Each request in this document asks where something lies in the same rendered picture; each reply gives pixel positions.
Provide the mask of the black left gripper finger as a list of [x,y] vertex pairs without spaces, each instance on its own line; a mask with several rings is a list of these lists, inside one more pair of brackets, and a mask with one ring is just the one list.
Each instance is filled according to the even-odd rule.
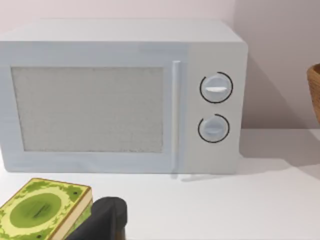
[[114,224],[114,207],[95,202],[91,207],[91,215],[65,240],[111,240],[115,233]]

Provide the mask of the green book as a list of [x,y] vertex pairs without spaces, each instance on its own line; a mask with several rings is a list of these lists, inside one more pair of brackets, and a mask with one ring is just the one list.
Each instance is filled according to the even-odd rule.
[[0,207],[0,240],[66,240],[92,205],[88,185],[31,178]]

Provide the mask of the small pale microwave knob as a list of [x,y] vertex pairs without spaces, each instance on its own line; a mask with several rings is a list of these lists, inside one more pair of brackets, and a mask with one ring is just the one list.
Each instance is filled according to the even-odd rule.
[[229,135],[230,123],[223,115],[216,113],[208,118],[202,118],[197,131],[202,140],[210,144],[216,144]]

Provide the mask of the pale microwave door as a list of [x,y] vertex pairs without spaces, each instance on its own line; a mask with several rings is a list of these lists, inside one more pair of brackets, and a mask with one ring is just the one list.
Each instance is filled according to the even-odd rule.
[[174,42],[0,42],[0,148],[21,173],[172,173],[172,62],[181,61],[184,151],[188,47]]

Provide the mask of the large pale microwave knob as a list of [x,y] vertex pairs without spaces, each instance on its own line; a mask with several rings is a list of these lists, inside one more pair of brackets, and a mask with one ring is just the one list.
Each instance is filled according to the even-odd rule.
[[199,91],[205,101],[212,104],[225,102],[233,93],[232,79],[224,72],[204,77],[199,85]]

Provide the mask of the pale microwave oven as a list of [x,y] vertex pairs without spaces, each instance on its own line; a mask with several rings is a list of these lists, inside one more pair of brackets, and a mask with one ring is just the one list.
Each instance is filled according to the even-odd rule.
[[[183,95],[184,150],[178,174],[232,174],[240,157],[240,132],[248,45],[226,24],[214,19],[41,19],[0,34],[1,42],[139,42],[187,45],[187,83]],[[233,82],[231,96],[209,103],[200,94],[204,77],[217,72]],[[228,136],[208,143],[198,124],[214,114],[230,124]]]

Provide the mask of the woven brown basket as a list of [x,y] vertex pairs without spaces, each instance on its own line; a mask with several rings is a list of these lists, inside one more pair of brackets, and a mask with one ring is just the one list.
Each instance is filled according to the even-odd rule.
[[306,74],[313,110],[320,124],[320,63],[312,65]]

